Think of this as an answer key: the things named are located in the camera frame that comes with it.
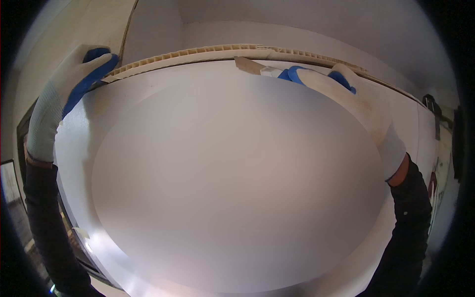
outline white panel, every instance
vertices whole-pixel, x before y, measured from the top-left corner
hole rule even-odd
[[[153,94],[98,150],[97,214],[153,279],[227,293],[292,286],[350,255],[380,213],[379,152],[356,118],[303,85],[238,74]]]
[[[18,49],[13,67],[21,69],[30,51],[35,46],[41,34],[48,28],[53,19],[71,2],[71,0],[49,0],[31,24],[20,48]]]
[[[20,199],[20,192],[15,175],[15,167],[13,162],[8,162],[0,166],[1,186],[5,197],[5,202],[10,203],[16,199]]]
[[[260,61],[260,63],[289,68],[295,63],[279,61]],[[301,66],[328,73],[328,68]],[[149,95],[176,84],[180,80],[193,79],[204,72],[220,72],[223,76],[249,75],[235,67],[234,61],[217,61],[196,63],[159,69],[113,82],[88,93],[65,118],[58,129],[56,137],[56,162],[59,167],[58,183],[62,184],[61,194],[69,205],[68,215],[73,216],[77,226],[85,229],[90,240],[87,241],[92,251],[92,258],[101,270],[115,283],[120,285],[130,296],[153,296],[166,292],[170,296],[219,296],[171,282],[152,285],[137,271],[130,258],[125,255],[105,232],[97,217],[91,197],[92,164],[97,150],[108,133],[126,111]],[[374,84],[382,96],[392,101],[393,120],[398,134],[403,139],[409,153],[418,151],[418,122],[415,102],[406,96],[384,86]],[[394,208],[392,197],[387,191],[387,202],[378,218],[379,223],[373,227],[372,235],[332,272],[332,278],[320,279],[327,283],[323,288],[316,283],[310,286],[312,296],[355,296],[370,281],[380,257],[386,247],[394,227]],[[287,291],[271,291],[265,296],[286,296]]]

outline forearm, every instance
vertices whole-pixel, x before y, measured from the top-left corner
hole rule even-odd
[[[391,187],[396,214],[392,238],[361,296],[406,296],[419,280],[432,207],[422,174],[410,157],[407,161],[404,179]]]
[[[27,162],[25,185],[28,220],[35,245],[56,288],[70,296],[102,296],[91,287],[86,270],[69,244],[57,202],[57,167]]]

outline gloved hand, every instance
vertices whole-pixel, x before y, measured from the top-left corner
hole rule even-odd
[[[406,147],[396,133],[386,98],[376,96],[367,82],[343,64],[335,65],[328,76],[300,66],[289,68],[287,75],[333,99],[363,125],[380,153],[384,179],[390,180],[406,155]]]
[[[59,122],[73,109],[94,82],[113,70],[119,57],[107,47],[80,45],[55,70],[38,97],[29,123],[28,157],[52,163]]]

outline white knit glove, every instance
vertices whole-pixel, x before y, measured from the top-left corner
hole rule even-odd
[[[328,76],[295,66],[288,74],[292,81],[339,103],[363,125],[380,153],[385,181],[391,179],[406,155],[406,147],[394,129],[386,98],[377,97],[367,82],[343,64],[335,65]]]
[[[107,47],[80,45],[59,64],[38,97],[31,115],[27,151],[36,162],[53,162],[59,122],[94,82],[113,70],[119,58]]]

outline sleeve cuff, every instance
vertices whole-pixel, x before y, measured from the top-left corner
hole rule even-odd
[[[419,168],[412,161],[411,156],[409,154],[408,154],[408,157],[409,157],[408,174],[406,175],[406,178],[400,185],[395,186],[395,187],[390,186],[392,192],[394,191],[394,192],[406,193],[413,186],[414,181],[417,179]]]
[[[38,196],[53,196],[58,192],[56,176],[58,167],[41,168],[27,162],[25,192]]]

